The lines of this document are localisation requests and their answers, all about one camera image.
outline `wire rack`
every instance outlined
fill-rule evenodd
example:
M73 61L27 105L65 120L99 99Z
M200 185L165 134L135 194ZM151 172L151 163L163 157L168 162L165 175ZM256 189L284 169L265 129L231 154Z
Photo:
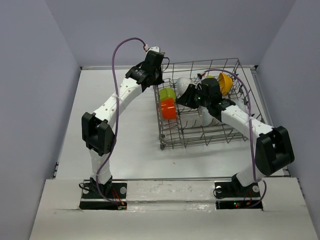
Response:
M213 119L209 125L203 126L201 119L201 111L199 109L191 109L182 105L176 104L175 110L177 119L166 120L162 116L159 91L164 88L172 88L175 91L176 97L179 97L176 82L180 77L188 77L195 84L199 82L198 73L203 73L209 69L224 69L237 74L248 88L249 97L251 100L251 111L253 117L261 122L265 122L262 113L257 104L256 98L250 87L245 71L240 64L238 58L212 59L201 61L190 61L180 63L170 63L167 70L163 72L163 84L154 86L154 97L156 104L156 113L158 120L160 148L163 150L166 147L187 147L192 145L209 145L211 143L219 143L226 141L230 143L233 140L246 141L240 132L233 127ZM219 71L211 71L207 74L219 78ZM241 83L232 75L233 86L225 98L242 103L243 106L248 104L248 96Z

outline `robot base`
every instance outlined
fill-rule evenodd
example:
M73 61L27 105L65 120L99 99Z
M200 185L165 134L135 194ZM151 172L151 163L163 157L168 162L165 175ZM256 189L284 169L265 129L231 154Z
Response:
M213 195L218 199L215 202L217 210L251 208L261 198L257 183L252 183L241 189L235 189L232 181L215 182ZM260 202L252 208L263 209L263 204Z
M81 200L79 208L82 210L125 210L127 209L127 183L126 182L113 182L112 188L106 194L106 197L113 202L103 199L94 185L89 184L89 180L85 180L82 188Z

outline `wire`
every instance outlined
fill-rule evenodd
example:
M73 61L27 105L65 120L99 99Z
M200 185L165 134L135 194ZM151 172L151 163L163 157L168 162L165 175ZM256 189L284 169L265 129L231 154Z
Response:
M83 182L79 183L79 188L81 188L82 190L86 190L88 192L92 192L90 188L85 187L85 184Z
M250 97L249 97L249 91L245 85L245 83L233 72L228 71L228 70L224 70L224 69L219 69L219 68L213 68L213 69L209 69L204 71L205 73L208 73L210 71L219 71L219 72L225 72L228 74L231 74L233 77L235 77L243 86L245 93L248 97L248 115L249 115L249 138L250 138L250 150L251 150L251 162L252 162L252 173L253 173L253 180L257 183L257 176L256 176L256 159L255 159L255 153L254 153L254 139L253 139L253 130L252 130L252 113L251 113L251 101L250 101ZM255 204L251 205L250 208L258 205L262 199L265 197L266 192L267 192L267 183L263 180L264 183L264 192L260 198L260 200L258 202L256 202Z
M116 196L115 196L114 192L113 192L113 191L111 191L111 193L112 193L113 199L114 199L114 200L116 200Z
M219 200L224 199L224 197L217 197L217 195L215 194L216 192L217 192L217 189L215 188L215 189L213 190L213 196L214 196L216 199L219 199Z
M113 191L114 191L114 193L115 193L116 197L117 197L117 198L119 199L119 201L121 202L121 204L122 204L122 205L125 205L125 203L120 199L120 197L119 197L119 195L118 195L117 191L116 191L115 189L113 189Z
M112 75L113 75L113 81L114 81L114 88L115 88L115 94L117 96L116 98L116 110L115 110L115 131L114 131L114 139L113 139L113 143L112 143L112 146L111 146L111 150L110 150L110 153L109 155L106 157L105 161L103 162L103 164L99 167L98 171L96 172L96 177L95 177L95 182L96 182L96 188L100 194L100 196L102 198L104 198L105 200L108 200L109 202L111 203L114 203L114 204L117 204L116 201L112 201L111 199L107 198L106 196L104 196L104 194L101 192L100 190L100 187L99 187L99 174L100 174L100 171L101 169L106 165L106 163L109 161L110 159L110 156L112 155L112 153L114 152L114 149L115 149L115 145L116 145L116 142L117 142L117 136L118 136L118 125L119 125L119 115L120 115L120 110L119 110L119 89L118 89L118 83L117 83L117 78L116 78L116 71L115 71L115 57L116 57L116 53L118 51L118 49L121 47L121 45L125 44L126 42L129 42L129 41L132 41L132 40L138 40L140 41L142 44L143 44L143 49L145 49L145 46L146 46L146 43L138 38L138 37L131 37L131 38L128 38L122 42L120 42L116 48L114 49L113 51L113 55L112 55L112 63L111 63L111 68L112 68Z
M247 198L247 195L245 194L244 199L240 202L240 205L246 200L246 198Z
M165 70L167 70L167 68L169 67L169 64L170 64L170 58L168 58L167 56L164 57L164 59L168 59L168 64L165 68Z
M250 194L250 202L248 202L248 205L250 205L252 203L252 194L251 194L250 190L249 190L249 194Z

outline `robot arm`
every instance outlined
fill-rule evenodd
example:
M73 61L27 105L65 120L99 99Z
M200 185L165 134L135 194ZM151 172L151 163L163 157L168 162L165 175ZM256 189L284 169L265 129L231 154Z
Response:
M119 99L118 114L121 115L146 88L163 83L161 70L163 58L164 55L160 53L159 47L151 47L146 53L145 60L127 72L119 86L118 96L114 93L92 114L86 112L82 116L82 139L91 156L92 186L96 185L98 169L106 161L116 141L112 128L117 117L117 98ZM109 161L101 168L97 179L102 193L106 195L112 183Z
M205 107L210 115L250 138L249 115L233 101L222 98L220 85L215 78L206 78L197 86L189 84L176 103L193 109ZM251 125L255 147L255 177L250 164L232 177L229 190L233 192L246 189L295 159L288 131L284 127L274 128L254 118L251 118Z

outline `gray wall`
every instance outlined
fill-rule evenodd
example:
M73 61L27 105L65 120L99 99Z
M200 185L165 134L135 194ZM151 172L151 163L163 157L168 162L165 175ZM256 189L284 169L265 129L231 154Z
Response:
M295 0L46 0L81 66L111 65L119 42L140 37L172 62L240 58L258 64ZM117 65L144 57L140 43Z
M272 120L289 130L313 224L320 236L320 1L297 0L258 67Z
M0 239L27 240L79 66L44 0L0 1Z

